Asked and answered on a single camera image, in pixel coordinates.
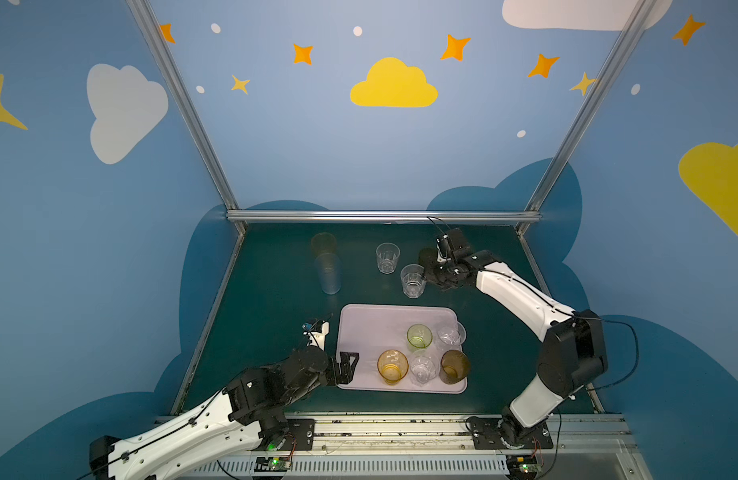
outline yellow cloud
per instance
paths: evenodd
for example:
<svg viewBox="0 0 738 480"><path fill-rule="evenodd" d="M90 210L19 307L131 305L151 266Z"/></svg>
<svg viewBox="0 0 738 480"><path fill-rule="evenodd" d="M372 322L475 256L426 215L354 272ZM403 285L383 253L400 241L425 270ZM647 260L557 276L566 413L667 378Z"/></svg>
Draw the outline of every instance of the yellow cloud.
<svg viewBox="0 0 738 480"><path fill-rule="evenodd" d="M738 145L697 145L681 158L679 175L738 235Z"/></svg>
<svg viewBox="0 0 738 480"><path fill-rule="evenodd" d="M425 72L393 57L372 65L367 80L351 90L351 100L362 107L427 107L436 98L438 90L425 80Z"/></svg>

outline table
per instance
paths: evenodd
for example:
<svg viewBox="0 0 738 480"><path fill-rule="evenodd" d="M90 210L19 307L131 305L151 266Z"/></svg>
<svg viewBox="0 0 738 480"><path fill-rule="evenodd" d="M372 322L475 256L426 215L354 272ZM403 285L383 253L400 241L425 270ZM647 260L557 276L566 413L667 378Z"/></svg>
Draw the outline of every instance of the table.
<svg viewBox="0 0 738 480"><path fill-rule="evenodd" d="M517 274L537 279L511 226L462 226L476 250L499 255ZM337 238L342 288L321 291L310 239L319 232ZM303 323L333 313L326 351L335 353L339 314L348 303L446 306L467 329L464 349L473 369L459 395L366 392L322 387L289 408L299 412L499 413L535 374L540 343L513 313L475 288L441 292L428 285L419 299L401 291L399 272L417 263L421 248L435 246L432 224L252 224L231 273L214 325L184 402L192 408L241 370L286 358L301 342ZM375 249L401 248L396 273L377 270ZM592 413L586 393L566 401L564 413Z"/></svg>

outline tray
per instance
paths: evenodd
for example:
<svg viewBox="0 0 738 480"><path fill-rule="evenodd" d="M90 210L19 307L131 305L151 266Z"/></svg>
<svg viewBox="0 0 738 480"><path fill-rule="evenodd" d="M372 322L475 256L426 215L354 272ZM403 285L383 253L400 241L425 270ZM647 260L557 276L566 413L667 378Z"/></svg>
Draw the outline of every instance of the tray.
<svg viewBox="0 0 738 480"><path fill-rule="evenodd" d="M415 385L407 374L395 385L388 385L377 371L377 358L385 350L403 352L408 359L416 350L407 341L407 330L415 323L422 323L433 332L433 343L428 354L438 363L447 350L460 350L460 346L444 345L436 338L436 329L445 323L457 323L457 314L448 308L437 306L399 305L345 305L340 312L337 335L337 357L340 352L358 352L353 381L339 385L346 390L382 390L385 392L462 393L467 388L467 378L454 385L441 382L438 377L424 385Z"/></svg>

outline wall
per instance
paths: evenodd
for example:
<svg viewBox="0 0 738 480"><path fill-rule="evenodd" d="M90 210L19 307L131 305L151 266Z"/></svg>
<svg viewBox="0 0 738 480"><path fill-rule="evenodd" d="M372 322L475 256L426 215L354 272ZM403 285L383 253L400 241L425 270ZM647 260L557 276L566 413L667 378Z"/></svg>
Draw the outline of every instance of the wall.
<svg viewBox="0 0 738 480"><path fill-rule="evenodd" d="M542 213L554 296L638 332L639 369L600 396L654 478L738 478L738 0L675 0L644 33ZM634 361L605 332L598 385Z"/></svg>
<svg viewBox="0 0 738 480"><path fill-rule="evenodd" d="M82 475L182 380L236 233L163 85L123 1L0 0L0 479Z"/></svg>
<svg viewBox="0 0 738 480"><path fill-rule="evenodd" d="M511 210L636 0L151 3L241 207Z"/></svg>

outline cup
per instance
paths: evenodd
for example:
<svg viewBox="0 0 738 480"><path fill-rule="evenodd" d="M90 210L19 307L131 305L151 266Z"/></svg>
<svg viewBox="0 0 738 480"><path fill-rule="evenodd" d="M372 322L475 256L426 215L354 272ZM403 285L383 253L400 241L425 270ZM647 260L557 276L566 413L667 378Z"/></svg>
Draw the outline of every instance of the cup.
<svg viewBox="0 0 738 480"><path fill-rule="evenodd" d="M335 254L321 254L313 263L318 273L318 282L327 295L334 295L342 286L342 262Z"/></svg>
<svg viewBox="0 0 738 480"><path fill-rule="evenodd" d="M385 350L377 359L377 370L388 385L395 385L409 371L409 361L398 350Z"/></svg>
<svg viewBox="0 0 738 480"><path fill-rule="evenodd" d="M438 327L436 336L446 346L460 346L465 342L465 327L460 322L448 323Z"/></svg>
<svg viewBox="0 0 738 480"><path fill-rule="evenodd" d="M425 269L422 265L411 264L401 269L401 286L409 298L418 298L425 291Z"/></svg>
<svg viewBox="0 0 738 480"><path fill-rule="evenodd" d="M449 350L441 357L438 378L447 385L462 381L470 373L470 360L460 350Z"/></svg>
<svg viewBox="0 0 738 480"><path fill-rule="evenodd" d="M409 371L411 372L412 382L421 386L436 378L438 364L425 350L418 350L409 362Z"/></svg>
<svg viewBox="0 0 738 480"><path fill-rule="evenodd" d="M392 274L396 271L401 249L395 244L380 244L377 247L377 268L383 274Z"/></svg>
<svg viewBox="0 0 738 480"><path fill-rule="evenodd" d="M311 238L311 250L316 258L322 254L336 254L337 239L332 234L321 232Z"/></svg>
<svg viewBox="0 0 738 480"><path fill-rule="evenodd" d="M416 349L428 348L433 341L433 333L422 323L415 323L407 330L407 340Z"/></svg>

